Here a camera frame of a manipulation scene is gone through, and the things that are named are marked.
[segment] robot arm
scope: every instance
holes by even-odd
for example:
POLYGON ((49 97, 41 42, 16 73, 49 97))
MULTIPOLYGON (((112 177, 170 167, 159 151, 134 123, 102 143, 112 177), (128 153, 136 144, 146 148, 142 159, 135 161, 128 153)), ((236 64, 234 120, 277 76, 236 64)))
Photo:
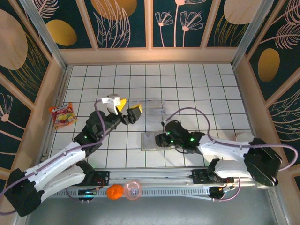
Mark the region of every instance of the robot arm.
POLYGON ((86 121, 82 132, 59 153, 24 172, 20 169, 11 172, 7 181, 8 186, 28 174, 34 174, 4 194, 20 216, 30 214, 43 200, 62 189, 91 181, 95 171, 91 165, 82 160, 102 145, 100 141, 104 135, 116 129, 120 123, 134 124, 142 114, 140 105, 127 109, 127 115, 120 113, 126 100, 120 100, 118 95, 109 95, 103 98, 102 102, 107 104, 110 112, 107 116, 104 112, 99 112, 104 121, 105 133, 100 118, 94 111, 86 121))
POLYGON ((208 168, 210 177, 247 177, 266 186, 275 186, 278 183, 276 177, 282 159, 272 148, 242 148, 245 145, 265 144, 259 138, 252 142, 233 142, 217 138, 211 140, 202 132, 189 133, 176 120, 169 122, 165 130, 166 133, 155 137, 156 144, 160 147, 175 146, 191 154, 217 155, 231 159, 212 160, 208 168))

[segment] white grid floor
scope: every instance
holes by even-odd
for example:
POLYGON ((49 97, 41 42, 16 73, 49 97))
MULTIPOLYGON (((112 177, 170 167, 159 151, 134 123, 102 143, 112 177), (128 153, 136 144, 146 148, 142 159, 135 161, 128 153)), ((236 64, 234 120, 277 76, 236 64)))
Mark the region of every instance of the white grid floor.
MULTIPOLYGON (((78 121, 56 132, 51 156, 83 129, 94 111, 94 102, 111 93, 129 100, 164 99, 167 115, 179 108, 196 107, 208 115, 211 135, 215 137, 235 140, 240 133, 251 133, 230 64, 75 66, 64 101, 73 103, 78 121)), ((99 110, 107 114, 105 105, 99 104, 99 110)), ((206 133, 208 128, 205 118, 194 110, 182 111, 174 118, 190 131, 206 133)), ((121 124, 86 160, 94 168, 132 168, 203 166, 215 158, 183 155, 174 149, 142 152, 140 134, 145 131, 162 131, 162 126, 159 123, 128 127, 121 124)))

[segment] orange ball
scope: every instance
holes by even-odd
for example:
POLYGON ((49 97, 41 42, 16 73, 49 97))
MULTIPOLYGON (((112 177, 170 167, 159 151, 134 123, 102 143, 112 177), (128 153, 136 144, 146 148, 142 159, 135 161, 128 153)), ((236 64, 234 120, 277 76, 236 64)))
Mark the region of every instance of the orange ball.
POLYGON ((122 197, 123 189, 121 184, 113 184, 107 189, 106 195, 109 199, 116 200, 122 197))

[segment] pink plastic ring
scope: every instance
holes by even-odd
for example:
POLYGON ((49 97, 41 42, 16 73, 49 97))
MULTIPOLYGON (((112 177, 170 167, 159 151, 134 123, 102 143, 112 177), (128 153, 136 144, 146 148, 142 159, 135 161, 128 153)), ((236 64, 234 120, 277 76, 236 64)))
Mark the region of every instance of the pink plastic ring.
POLYGON ((124 196, 129 200, 138 199, 142 193, 142 186, 137 181, 130 181, 124 186, 124 196))

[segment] instant noodle packet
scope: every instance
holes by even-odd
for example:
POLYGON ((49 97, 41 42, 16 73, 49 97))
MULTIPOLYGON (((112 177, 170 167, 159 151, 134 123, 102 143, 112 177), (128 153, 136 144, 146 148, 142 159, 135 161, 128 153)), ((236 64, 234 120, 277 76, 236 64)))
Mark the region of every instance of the instant noodle packet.
POLYGON ((60 107, 50 107, 49 112, 53 117, 54 127, 56 130, 77 121, 73 112, 72 103, 66 103, 60 107))

